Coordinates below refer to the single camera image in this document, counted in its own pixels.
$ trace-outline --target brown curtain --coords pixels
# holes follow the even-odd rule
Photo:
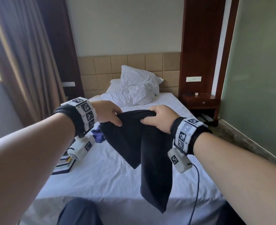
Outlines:
[[[24,126],[66,100],[36,0],[0,0],[0,77]]]

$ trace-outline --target wall socket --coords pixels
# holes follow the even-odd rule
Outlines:
[[[186,77],[186,82],[197,82],[197,81],[202,81],[202,77],[201,76]]]

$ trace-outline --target headboard panel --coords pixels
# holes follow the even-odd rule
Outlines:
[[[178,97],[180,52],[100,57],[78,57],[81,79],[86,98],[106,92],[112,79],[119,79],[121,66],[153,72],[164,79],[160,92],[171,92]]]

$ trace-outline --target green wall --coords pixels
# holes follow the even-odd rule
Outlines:
[[[240,0],[220,117],[276,156],[276,0]]]

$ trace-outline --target nightstand shelf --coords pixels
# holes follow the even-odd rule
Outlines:
[[[220,107],[220,99],[210,93],[200,93],[198,96],[194,94],[181,94],[180,101],[195,116],[205,113],[213,118],[213,122],[207,122],[209,125],[218,125],[218,113]]]

